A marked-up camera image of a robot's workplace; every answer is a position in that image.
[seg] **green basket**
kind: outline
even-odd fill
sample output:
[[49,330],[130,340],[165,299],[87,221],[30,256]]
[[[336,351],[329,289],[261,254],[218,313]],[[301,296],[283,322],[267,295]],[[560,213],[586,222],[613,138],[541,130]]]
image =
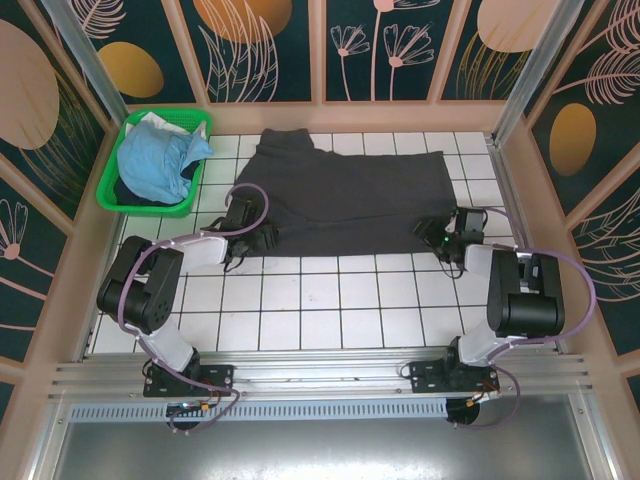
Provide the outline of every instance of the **green basket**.
[[137,125],[140,119],[147,113],[153,112],[159,117],[163,118],[169,123],[173,123],[179,127],[188,130],[189,132],[195,131],[198,125],[204,120],[207,122],[206,136],[211,135],[211,127],[213,126],[213,120],[211,116],[197,110],[195,108],[145,108],[138,110],[127,117],[120,134],[116,139],[116,143],[113,146],[107,165],[100,178],[98,184],[98,190],[96,191],[96,198],[102,208],[111,210],[114,212],[126,213],[137,217],[186,217],[191,213],[191,207],[196,199],[196,193],[198,191],[198,185],[200,184],[200,177],[202,177],[203,163],[197,168],[196,173],[191,181],[191,189],[189,195],[182,202],[171,205],[170,207],[144,207],[139,205],[118,205],[115,193],[113,193],[113,187],[120,176],[118,172],[118,148],[124,140],[124,132],[127,124]]

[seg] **clothing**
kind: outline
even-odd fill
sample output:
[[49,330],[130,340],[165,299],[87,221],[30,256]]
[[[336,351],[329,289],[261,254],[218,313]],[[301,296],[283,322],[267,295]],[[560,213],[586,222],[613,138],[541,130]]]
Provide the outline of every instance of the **clothing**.
[[[279,232],[256,256],[424,252],[415,226],[456,207],[442,152],[343,156],[315,149],[307,130],[265,130],[237,183],[266,191]],[[260,202],[251,189],[237,194]]]
[[[196,170],[202,163],[202,160],[197,162],[193,162],[187,168],[185,168],[180,175],[187,180],[193,180],[193,176],[196,174]],[[139,206],[139,207],[171,207],[172,205],[162,203],[162,202],[152,202],[151,200],[147,200],[146,198],[142,198],[137,196],[129,187],[125,185],[122,181],[122,178],[118,177],[116,180],[116,184],[113,186],[113,193],[116,196],[116,200],[118,205],[130,205],[130,206]]]
[[118,171],[136,196],[174,205],[184,200],[191,188],[191,181],[181,172],[212,154],[198,134],[183,135],[141,121],[118,148]]

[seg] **purple cable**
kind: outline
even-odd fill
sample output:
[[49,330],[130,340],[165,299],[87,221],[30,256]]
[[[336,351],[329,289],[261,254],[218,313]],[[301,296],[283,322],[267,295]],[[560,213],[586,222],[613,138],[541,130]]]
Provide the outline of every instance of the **purple cable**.
[[[233,194],[233,192],[235,192],[236,190],[240,189],[240,188],[253,188],[255,190],[257,190],[258,192],[260,192],[260,194],[262,195],[262,198],[264,199],[264,208],[262,211],[262,215],[260,215],[260,217],[258,218],[258,220],[256,220],[253,224],[249,225],[248,227],[242,228],[240,230],[235,230],[233,232],[205,232],[205,231],[201,231],[200,233],[194,233],[194,234],[190,234],[190,235],[182,235],[180,237],[176,237],[170,240],[163,240],[161,242],[158,242],[154,245],[152,245],[151,247],[149,247],[148,249],[146,249],[144,252],[142,252],[142,254],[140,255],[140,258],[138,258],[138,260],[133,264],[133,268],[131,269],[131,272],[129,273],[129,275],[127,276],[124,285],[122,287],[122,293],[120,295],[120,300],[118,302],[118,311],[117,311],[117,319],[118,319],[118,326],[120,327],[120,329],[126,333],[129,333],[131,335],[135,335],[136,337],[138,337],[138,333],[136,330],[129,328],[125,325],[124,322],[124,307],[125,307],[125,303],[126,303],[126,298],[127,295],[129,295],[129,290],[131,289],[131,285],[133,284],[133,280],[136,276],[136,273],[138,272],[138,270],[140,270],[140,267],[142,266],[142,264],[144,263],[144,261],[149,257],[149,255],[151,255],[154,251],[158,250],[159,248],[162,248],[164,246],[167,245],[174,245],[176,243],[179,242],[183,242],[186,240],[194,240],[194,239],[198,239],[198,238],[203,238],[203,237],[229,237],[229,236],[236,236],[236,235],[242,235],[244,233],[250,232],[251,230],[253,230],[254,228],[257,228],[258,226],[260,226],[260,224],[264,221],[264,219],[267,217],[267,213],[269,212],[269,197],[267,196],[267,193],[258,185],[254,185],[253,183],[240,183],[238,185],[235,185],[231,190],[229,190],[229,193],[227,193],[227,196],[225,197],[225,205],[229,206],[229,200],[231,198],[231,195]],[[191,380],[190,378],[185,377],[184,375],[180,374],[179,372],[175,371],[174,369],[172,369],[171,367],[169,367],[166,363],[164,363],[162,360],[160,360],[159,358],[155,357],[153,355],[153,353],[151,352],[151,350],[147,347],[146,343],[144,342],[144,340],[142,338],[137,338],[138,343],[140,343],[140,346],[142,347],[142,349],[147,353],[147,355],[149,355],[149,357],[151,357],[153,363],[159,365],[161,368],[164,368],[167,372],[169,372],[171,375],[173,375],[174,377],[176,377],[178,380],[181,380],[185,383],[188,383],[189,385],[193,385],[194,387],[199,387],[199,388],[204,388],[210,392],[222,392],[222,393],[233,393],[235,395],[234,400],[229,403],[229,405],[227,405],[224,409],[222,409],[222,411],[216,415],[215,417],[213,417],[211,420],[207,420],[206,422],[201,422],[199,423],[196,427],[192,428],[191,430],[187,430],[187,431],[181,431],[178,430],[174,424],[173,424],[173,420],[175,418],[175,416],[172,416],[169,419],[169,424],[171,426],[171,428],[173,428],[174,433],[177,432],[182,432],[184,435],[188,435],[188,432],[196,432],[198,430],[203,430],[211,425],[213,425],[215,422],[218,421],[218,419],[224,415],[227,414],[227,412],[229,410],[231,410],[231,408],[233,408],[233,406],[238,403],[238,400],[240,399],[240,392],[238,392],[237,390],[233,389],[233,388],[222,388],[222,387],[214,387],[213,385],[208,385],[206,383],[201,383],[201,382],[196,382],[194,380]]]
[[509,415],[507,415],[506,417],[502,418],[497,423],[494,423],[494,424],[491,424],[491,425],[464,425],[462,423],[455,423],[454,424],[455,427],[465,428],[467,430],[493,430],[494,428],[501,427],[505,423],[511,421],[513,416],[518,411],[518,408],[520,407],[520,384],[518,383],[518,380],[513,375],[513,373],[505,370],[504,368],[498,367],[497,365],[494,365],[493,368],[495,368],[497,371],[499,371],[501,373],[504,373],[507,377],[509,377],[511,379],[511,381],[513,382],[513,386],[516,388],[516,403],[513,405],[513,408],[511,409],[511,412],[509,412]]
[[[511,224],[514,226],[514,228],[516,228],[519,231],[520,235],[522,235],[522,238],[524,239],[524,232],[519,228],[519,226],[518,226],[517,222],[515,221],[515,219],[513,219],[509,214],[503,212],[502,210],[498,210],[497,208],[493,208],[493,207],[483,207],[483,208],[485,210],[490,210],[492,212],[496,212],[496,213],[499,213],[500,215],[504,215],[505,217],[507,217],[507,219],[509,219]],[[564,255],[562,253],[554,252],[553,250],[544,250],[544,249],[536,249],[536,248],[524,248],[524,249],[516,249],[516,251],[522,252],[522,253],[548,255],[550,257],[554,257],[554,258],[557,258],[559,260],[564,260],[565,262],[567,262],[570,265],[572,265],[576,270],[578,270],[580,275],[582,275],[582,277],[584,278],[585,282],[587,283],[587,287],[589,289],[589,306],[587,307],[587,311],[585,312],[584,317],[582,318],[582,320],[580,320],[578,325],[576,325],[571,330],[568,330],[565,333],[560,333],[558,335],[553,335],[553,336],[550,336],[550,337],[523,338],[523,339],[519,339],[519,340],[514,340],[511,343],[505,343],[505,344],[501,345],[500,347],[496,348],[495,350],[493,350],[492,352],[490,352],[489,355],[487,355],[487,360],[489,361],[490,364],[493,364],[495,362],[495,359],[498,356],[500,356],[502,353],[504,353],[505,351],[509,350],[510,348],[512,348],[512,347],[514,347],[516,345],[539,344],[539,343],[558,341],[558,340],[569,338],[569,337],[571,337],[573,335],[576,335],[576,334],[580,333],[587,326],[587,324],[589,323],[589,321],[593,317],[593,313],[594,313],[595,308],[596,308],[596,289],[595,289],[595,285],[593,283],[593,280],[589,276],[589,272],[587,272],[587,269],[584,268],[579,262],[577,262],[573,258],[569,257],[568,255]],[[508,372],[504,368],[501,368],[501,367],[499,367],[499,366],[497,366],[495,364],[493,365],[493,368],[495,368],[499,372],[504,373],[507,377],[509,377],[511,379],[511,381],[513,381],[513,384],[514,384],[514,386],[516,388],[516,403],[513,406],[513,409],[511,410],[509,415],[507,415],[502,420],[500,420],[499,422],[497,422],[497,423],[495,423],[493,425],[462,425],[462,424],[457,424],[457,426],[459,426],[461,428],[466,428],[468,430],[492,430],[494,428],[497,428],[497,427],[500,427],[500,426],[504,425],[505,423],[510,421],[513,418],[513,416],[515,415],[516,411],[518,410],[518,407],[520,406],[520,384],[518,383],[518,380],[516,379],[516,377],[511,372]]]
[[511,226],[520,234],[520,237],[522,238],[522,240],[524,240],[524,238],[525,238],[524,229],[516,221],[516,219],[513,216],[511,216],[507,212],[503,212],[502,210],[500,210],[498,208],[495,208],[495,207],[478,207],[478,208],[482,208],[483,210],[487,210],[489,212],[498,213],[498,214],[502,215],[503,217],[507,217],[507,220],[509,220],[509,223],[511,223]]
[[584,278],[585,282],[587,283],[587,287],[589,288],[589,306],[587,307],[587,311],[585,312],[584,317],[582,317],[582,320],[580,320],[580,322],[572,329],[564,333],[560,333],[558,335],[553,335],[551,337],[523,338],[519,340],[514,340],[511,343],[505,343],[504,345],[501,345],[500,347],[496,348],[493,352],[489,353],[489,355],[487,356],[487,359],[489,360],[489,362],[493,362],[496,357],[498,357],[500,354],[502,354],[503,352],[511,348],[511,346],[527,345],[527,344],[533,344],[533,343],[554,342],[554,341],[563,340],[565,338],[572,337],[573,335],[580,333],[587,326],[587,324],[593,317],[593,313],[596,309],[596,288],[593,283],[593,280],[589,276],[587,269],[584,268],[582,265],[580,265],[580,263],[578,263],[576,260],[569,257],[568,255],[554,252],[553,250],[525,248],[525,249],[518,249],[517,251],[523,252],[523,253],[536,253],[540,255],[548,255],[550,257],[555,257],[559,260],[564,260],[568,264],[572,265],[576,270],[578,270],[580,275],[582,275],[582,278]]

